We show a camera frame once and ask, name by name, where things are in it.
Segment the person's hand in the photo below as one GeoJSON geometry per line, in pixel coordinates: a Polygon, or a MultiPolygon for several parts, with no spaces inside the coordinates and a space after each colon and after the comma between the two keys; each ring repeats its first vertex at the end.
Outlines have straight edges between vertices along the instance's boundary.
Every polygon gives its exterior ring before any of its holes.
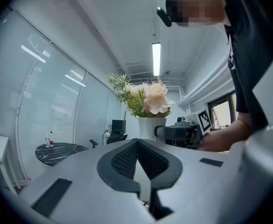
{"type": "Polygon", "coordinates": [[[246,140],[251,135],[251,118],[248,113],[239,113],[229,127],[209,132],[203,137],[202,144],[198,150],[223,152],[230,150],[231,146],[238,142],[246,140]]]}

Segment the window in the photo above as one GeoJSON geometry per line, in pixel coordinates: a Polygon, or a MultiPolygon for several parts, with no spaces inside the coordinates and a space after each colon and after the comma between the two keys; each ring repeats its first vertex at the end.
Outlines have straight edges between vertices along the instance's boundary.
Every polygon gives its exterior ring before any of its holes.
{"type": "Polygon", "coordinates": [[[213,129],[221,129],[231,125],[238,116],[235,92],[208,103],[208,107],[213,129]]]}
{"type": "Polygon", "coordinates": [[[19,181],[49,169],[35,154],[47,131],[53,132],[54,142],[92,148],[90,139],[102,142],[106,119],[111,124],[120,114],[121,103],[107,86],[17,12],[2,18],[0,136],[9,138],[19,181]]]}

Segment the fluorescent light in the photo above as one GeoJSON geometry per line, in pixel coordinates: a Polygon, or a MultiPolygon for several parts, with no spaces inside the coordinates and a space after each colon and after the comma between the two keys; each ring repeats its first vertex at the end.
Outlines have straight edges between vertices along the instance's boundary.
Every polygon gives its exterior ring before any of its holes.
{"type": "Polygon", "coordinates": [[[160,69],[160,43],[152,44],[152,52],[153,52],[153,75],[159,76],[160,69]]]}
{"type": "Polygon", "coordinates": [[[73,79],[72,77],[70,77],[70,76],[68,76],[68,75],[65,75],[65,76],[66,76],[68,79],[71,79],[72,81],[74,81],[75,83],[80,84],[81,86],[85,87],[85,85],[82,84],[81,82],[79,82],[78,80],[73,79]]]}
{"type": "Polygon", "coordinates": [[[25,46],[21,45],[21,48],[25,50],[27,53],[31,54],[33,57],[37,58],[39,61],[45,63],[46,61],[38,56],[36,53],[32,52],[30,49],[27,49],[25,46]]]}

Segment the office chair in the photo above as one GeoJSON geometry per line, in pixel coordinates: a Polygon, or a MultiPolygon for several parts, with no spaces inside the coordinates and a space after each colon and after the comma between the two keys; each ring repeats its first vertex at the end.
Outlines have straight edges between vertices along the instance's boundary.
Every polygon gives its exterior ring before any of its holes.
{"type": "Polygon", "coordinates": [[[123,141],[123,140],[126,140],[126,138],[127,138],[127,134],[120,137],[112,137],[112,138],[109,137],[107,140],[107,144],[123,141]]]}
{"type": "Polygon", "coordinates": [[[113,130],[110,133],[109,138],[122,137],[122,136],[123,136],[123,130],[119,129],[119,130],[113,130]]]}
{"type": "Polygon", "coordinates": [[[98,145],[94,140],[90,140],[90,143],[93,144],[93,148],[95,148],[95,145],[98,145]]]}

